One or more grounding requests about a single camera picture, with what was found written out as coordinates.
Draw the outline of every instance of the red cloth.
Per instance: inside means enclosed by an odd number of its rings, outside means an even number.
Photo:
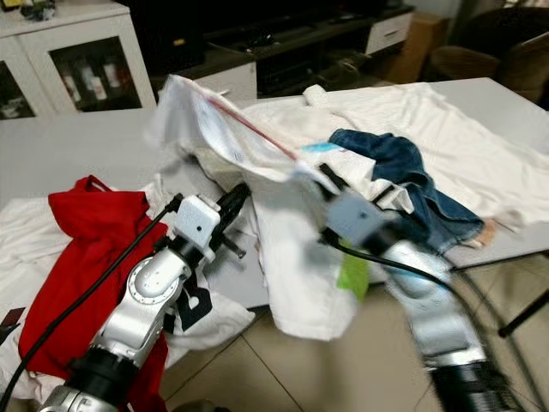
[[[21,356],[151,222],[145,214],[145,193],[111,191],[94,176],[78,180],[70,191],[51,194],[48,201],[57,224],[73,239],[31,306],[19,341]],[[31,359],[29,371],[68,378],[69,361],[86,353],[95,333],[124,295],[131,269],[153,250],[154,242],[166,230],[166,225],[157,225],[95,293],[57,327]],[[166,356],[162,334],[130,388],[128,399],[135,411],[166,410],[158,395]]]

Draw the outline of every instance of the green tag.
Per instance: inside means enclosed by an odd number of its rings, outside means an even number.
[[[362,302],[368,290],[369,274],[370,267],[366,260],[344,254],[337,287],[340,289],[351,289],[356,295],[357,300]]]

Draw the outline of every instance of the black cable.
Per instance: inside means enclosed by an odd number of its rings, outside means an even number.
[[[459,272],[463,280],[465,281],[465,283],[477,294],[481,303],[486,305],[486,309],[488,309],[488,312],[490,312],[492,317],[496,320],[496,323],[498,324],[498,328],[499,329],[503,328],[505,326],[505,321],[503,317],[499,314],[499,312],[496,310],[492,302],[488,300],[486,296],[483,295],[479,286],[476,284],[476,282],[471,278],[471,276],[465,270],[459,270]],[[516,339],[511,334],[507,336],[506,340],[511,348],[511,351],[513,352],[513,355],[516,358],[516,361],[518,362],[518,366],[521,369],[522,375],[526,379],[526,383],[530,391],[532,392],[532,395],[534,395],[534,398],[538,406],[543,412],[547,412],[547,405],[545,404],[543,396],[540,393],[540,389],[535,383],[534,377],[532,376],[532,373],[530,372],[530,368],[528,367],[528,363],[524,359],[524,356],[522,355],[522,351],[520,350]]]
[[[496,360],[492,345],[490,344],[490,341],[487,338],[486,330],[485,330],[484,326],[481,324],[481,322],[478,321],[478,319],[476,318],[476,316],[474,314],[473,309],[468,304],[468,302],[465,300],[465,298],[463,298],[463,296],[459,292],[457,292],[451,285],[449,285],[448,283],[446,283],[444,281],[441,281],[436,276],[434,276],[430,273],[427,273],[423,270],[414,268],[413,266],[408,266],[407,264],[401,264],[400,262],[395,262],[393,260],[388,260],[388,259],[385,259],[383,257],[374,256],[374,255],[371,255],[371,254],[368,254],[368,253],[364,253],[362,251],[357,251],[357,250],[354,250],[352,248],[345,247],[344,245],[341,245],[339,243],[339,241],[334,240],[334,239],[328,238],[328,239],[324,239],[324,240],[327,241],[327,243],[329,245],[333,246],[335,249],[337,249],[339,251],[343,251],[344,253],[346,253],[348,255],[354,256],[356,258],[364,259],[364,260],[369,260],[369,261],[372,261],[372,262],[375,262],[375,263],[378,263],[378,264],[383,264],[383,265],[386,265],[386,266],[390,266],[390,267],[393,267],[393,268],[396,268],[396,269],[405,270],[405,271],[414,273],[415,275],[421,276],[421,277],[425,278],[426,280],[431,281],[433,283],[436,283],[438,286],[441,286],[441,287],[445,288],[446,290],[448,290],[457,299],[457,301],[463,306],[464,311],[467,313],[467,315],[471,319],[471,322],[473,323],[473,326],[476,329],[477,334],[479,335],[481,343],[484,346],[485,353],[486,353],[486,358],[493,364],[494,369],[498,373],[499,377],[501,379],[503,379],[505,384],[507,385],[507,378],[504,376],[503,373],[500,372],[501,369],[500,369],[500,367],[498,365],[498,362]],[[506,392],[507,392],[507,395],[510,397],[511,401],[513,402],[513,404],[516,406],[517,410],[519,412],[526,412],[526,410],[524,409],[522,404],[519,402],[519,400],[516,398],[516,396],[512,393],[512,390],[509,388],[509,390],[506,391]]]
[[[17,380],[19,380],[19,377],[23,373],[23,371],[27,368],[28,362],[33,358],[33,356],[38,352],[40,347],[47,341],[48,337],[51,336],[51,334],[55,331],[55,329],[82,303],[86,301],[87,298],[89,298],[98,288],[101,286],[101,284],[109,277],[109,275],[123,262],[124,259],[128,257],[128,255],[133,251],[136,246],[139,244],[139,242],[142,241],[142,239],[148,235],[148,233],[153,230],[153,228],[160,222],[160,220],[167,214],[173,211],[177,211],[179,208],[179,204],[181,204],[181,201],[183,200],[183,196],[180,194],[177,194],[166,206],[165,208],[154,218],[153,221],[151,221],[147,227],[143,229],[141,233],[137,235],[137,237],[130,243],[130,245],[122,252],[120,256],[117,257],[117,259],[107,268],[107,270],[90,286],[86,292],[84,292],[81,296],[79,296],[69,307],[67,307],[59,316],[57,316],[55,319],[53,319],[50,324],[45,328],[42,335],[39,336],[39,338],[36,340],[36,342],[33,344],[33,346],[28,350],[28,352],[23,356],[23,359],[21,359],[21,363],[15,369],[15,372],[13,376],[11,377],[11,380],[8,383],[8,386],[6,386],[6,391],[2,395],[2,400],[0,401],[0,412],[5,412],[5,410],[8,408],[9,399],[11,397],[11,393],[13,392],[15,385],[17,384]]]

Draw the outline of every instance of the tile floor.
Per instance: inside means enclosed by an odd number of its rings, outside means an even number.
[[[549,286],[549,259],[536,255],[469,273],[509,320]],[[456,286],[488,328],[502,368],[526,409],[539,410],[480,300],[462,280]],[[549,403],[549,308],[525,323],[516,339]],[[161,394],[169,410],[201,398],[233,412],[441,410],[402,309],[380,287],[371,288],[340,340],[286,336],[263,311],[232,342],[185,356],[166,372]]]

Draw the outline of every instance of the black metal pole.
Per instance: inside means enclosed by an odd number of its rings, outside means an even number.
[[[547,302],[549,302],[549,289],[547,289],[538,299],[532,302],[524,309],[516,318],[510,321],[507,326],[498,330],[501,337],[507,337],[515,331],[521,324],[528,320],[532,315],[537,313]]]

